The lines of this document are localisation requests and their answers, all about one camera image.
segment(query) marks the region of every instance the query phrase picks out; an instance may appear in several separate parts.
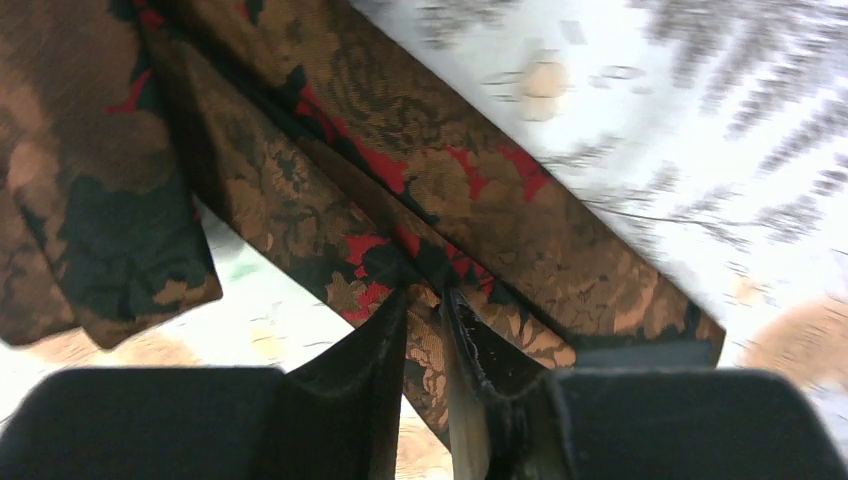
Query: copper colored fabric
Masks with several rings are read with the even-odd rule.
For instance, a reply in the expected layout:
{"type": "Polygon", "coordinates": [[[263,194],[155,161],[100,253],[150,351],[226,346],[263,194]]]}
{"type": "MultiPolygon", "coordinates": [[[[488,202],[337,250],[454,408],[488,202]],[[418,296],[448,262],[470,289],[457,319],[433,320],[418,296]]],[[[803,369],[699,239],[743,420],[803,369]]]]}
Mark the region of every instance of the copper colored fabric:
{"type": "Polygon", "coordinates": [[[0,172],[13,345],[110,348],[218,298],[192,192],[354,326],[406,289],[405,391],[442,436],[446,283],[549,367],[723,339],[342,0],[0,0],[0,172]]]}

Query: floral patterned fabric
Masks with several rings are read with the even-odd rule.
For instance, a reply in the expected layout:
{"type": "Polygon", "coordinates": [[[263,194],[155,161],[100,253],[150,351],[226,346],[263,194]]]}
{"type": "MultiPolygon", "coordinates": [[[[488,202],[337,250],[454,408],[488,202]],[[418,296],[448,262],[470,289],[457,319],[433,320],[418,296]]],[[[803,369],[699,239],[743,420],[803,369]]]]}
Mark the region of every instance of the floral patterned fabric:
{"type": "Polygon", "coordinates": [[[13,345],[110,348],[219,297],[192,192],[354,326],[406,289],[405,392],[443,439],[446,283],[549,367],[681,339],[714,364],[723,340],[341,0],[0,0],[0,172],[13,345]]]}

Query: brown and red fabric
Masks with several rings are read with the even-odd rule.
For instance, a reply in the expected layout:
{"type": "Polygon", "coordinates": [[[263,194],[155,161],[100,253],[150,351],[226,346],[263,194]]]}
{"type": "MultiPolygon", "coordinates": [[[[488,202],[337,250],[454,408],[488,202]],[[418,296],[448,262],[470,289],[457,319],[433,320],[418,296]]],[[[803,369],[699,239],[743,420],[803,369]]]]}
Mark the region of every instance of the brown and red fabric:
{"type": "Polygon", "coordinates": [[[0,172],[11,345],[111,348],[218,298],[192,193],[354,326],[405,289],[405,391],[442,438],[446,284],[548,367],[723,340],[342,0],[0,0],[0,172]]]}

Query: white cloth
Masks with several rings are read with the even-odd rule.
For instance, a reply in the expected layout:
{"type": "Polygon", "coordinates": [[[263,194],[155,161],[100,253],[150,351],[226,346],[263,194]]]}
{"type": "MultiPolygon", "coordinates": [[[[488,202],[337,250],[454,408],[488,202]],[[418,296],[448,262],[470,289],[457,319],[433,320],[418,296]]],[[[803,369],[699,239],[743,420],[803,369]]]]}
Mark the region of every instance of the white cloth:
{"type": "Polygon", "coordinates": [[[720,365],[797,370],[822,322],[848,350],[848,1],[352,3],[712,314],[720,365]]]}

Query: fabric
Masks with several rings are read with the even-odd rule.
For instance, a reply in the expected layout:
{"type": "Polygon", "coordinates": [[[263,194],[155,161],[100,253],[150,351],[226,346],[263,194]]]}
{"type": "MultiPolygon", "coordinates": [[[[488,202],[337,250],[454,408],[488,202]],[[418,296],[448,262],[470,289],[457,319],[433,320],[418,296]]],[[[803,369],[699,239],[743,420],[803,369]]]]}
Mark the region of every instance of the fabric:
{"type": "Polygon", "coordinates": [[[845,0],[352,3],[713,315],[722,364],[848,303],[845,0]]]}
{"type": "Polygon", "coordinates": [[[344,1],[0,0],[0,62],[10,344],[110,348],[218,298],[193,192],[354,326],[405,289],[404,390],[443,440],[447,283],[548,367],[718,358],[712,319],[344,1]]]}

